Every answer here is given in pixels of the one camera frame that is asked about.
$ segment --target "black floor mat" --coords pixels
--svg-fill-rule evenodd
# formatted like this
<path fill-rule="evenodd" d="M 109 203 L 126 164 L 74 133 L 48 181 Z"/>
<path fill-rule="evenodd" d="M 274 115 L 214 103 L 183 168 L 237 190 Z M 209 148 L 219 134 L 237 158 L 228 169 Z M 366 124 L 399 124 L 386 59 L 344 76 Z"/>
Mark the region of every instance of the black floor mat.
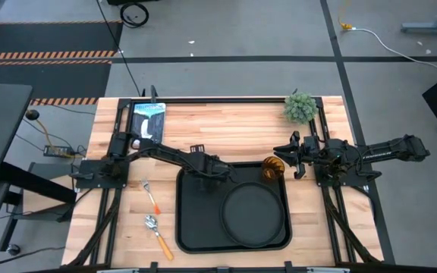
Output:
<path fill-rule="evenodd" d="M 105 95 L 111 62 L 0 61 L 0 83 L 33 86 L 32 105 L 88 105 Z"/>
<path fill-rule="evenodd" d="M 119 41 L 122 22 L 109 26 Z M 0 23 L 0 59 L 110 57 L 116 50 L 105 22 Z"/>

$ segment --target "black tray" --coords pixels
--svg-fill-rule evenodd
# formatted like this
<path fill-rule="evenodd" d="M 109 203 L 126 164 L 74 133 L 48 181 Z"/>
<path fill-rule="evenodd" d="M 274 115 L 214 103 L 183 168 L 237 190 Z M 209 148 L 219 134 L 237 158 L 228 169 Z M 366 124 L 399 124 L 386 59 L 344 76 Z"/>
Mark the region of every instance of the black tray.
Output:
<path fill-rule="evenodd" d="M 234 180 L 238 183 L 261 183 L 274 191 L 285 209 L 285 224 L 279 235 L 267 246 L 247 248 L 235 243 L 225 233 L 220 221 L 220 207 L 229 190 L 237 186 L 227 181 L 207 193 L 200 189 L 200 179 L 180 170 L 176 183 L 175 239 L 178 247 L 186 253 L 228 253 L 243 251 L 278 250 L 285 248 L 292 237 L 291 219 L 286 196 L 285 179 L 263 183 L 262 162 L 232 163 Z"/>

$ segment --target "white cable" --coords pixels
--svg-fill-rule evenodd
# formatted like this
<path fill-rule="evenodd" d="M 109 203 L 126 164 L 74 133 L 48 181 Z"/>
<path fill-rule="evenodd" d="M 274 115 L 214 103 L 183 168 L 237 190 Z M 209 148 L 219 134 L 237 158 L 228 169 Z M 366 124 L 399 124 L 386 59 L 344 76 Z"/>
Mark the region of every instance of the white cable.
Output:
<path fill-rule="evenodd" d="M 416 63 L 418 63 L 418 64 L 427 64 L 427 65 L 430 65 L 430 66 L 432 66 L 432 67 L 437 68 L 437 65 L 436 65 L 436 64 L 432 64 L 432 63 L 429 63 L 429 62 L 427 62 L 427 61 L 418 61 L 418 60 L 413 59 L 413 58 L 411 58 L 411 57 L 409 57 L 409 56 L 406 56 L 406 55 L 404 55 L 404 54 L 402 54 L 402 53 L 400 53 L 400 52 L 396 52 L 394 49 L 389 48 L 388 46 L 386 46 L 386 45 L 382 42 L 382 40 L 381 40 L 381 39 L 377 36 L 377 34 L 375 34 L 372 30 L 357 29 L 357 28 L 354 27 L 354 28 L 352 28 L 352 29 L 349 29 L 348 31 L 363 31 L 363 32 L 370 33 L 370 34 L 374 35 L 374 36 L 377 38 L 377 40 L 380 42 L 380 44 L 381 44 L 385 49 L 389 50 L 390 52 L 395 53 L 395 54 L 397 54 L 397 55 L 400 55 L 400 56 L 402 56 L 402 57 L 404 57 L 404 58 L 406 58 L 406 59 L 408 59 L 408 60 L 414 61 L 414 62 L 416 62 Z"/>

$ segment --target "power strip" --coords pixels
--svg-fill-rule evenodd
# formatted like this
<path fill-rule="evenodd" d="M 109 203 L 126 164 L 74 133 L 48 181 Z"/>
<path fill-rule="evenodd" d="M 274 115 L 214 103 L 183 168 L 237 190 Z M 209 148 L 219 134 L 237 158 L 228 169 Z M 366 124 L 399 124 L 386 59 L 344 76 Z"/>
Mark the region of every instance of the power strip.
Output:
<path fill-rule="evenodd" d="M 43 156 L 48 157 L 59 157 L 59 158 L 68 158 L 69 156 L 75 155 L 74 150 L 68 146 L 51 146 L 45 145 L 43 149 Z"/>

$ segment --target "caster wheel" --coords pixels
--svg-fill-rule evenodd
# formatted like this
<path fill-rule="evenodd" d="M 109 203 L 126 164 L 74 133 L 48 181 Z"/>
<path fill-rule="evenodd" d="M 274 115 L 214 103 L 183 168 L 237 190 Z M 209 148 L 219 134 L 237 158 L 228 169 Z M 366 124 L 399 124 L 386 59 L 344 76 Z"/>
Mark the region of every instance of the caster wheel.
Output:
<path fill-rule="evenodd" d="M 6 249 L 6 252 L 9 253 L 11 256 L 16 256 L 20 254 L 21 248 L 15 244 L 10 244 L 8 248 Z"/>

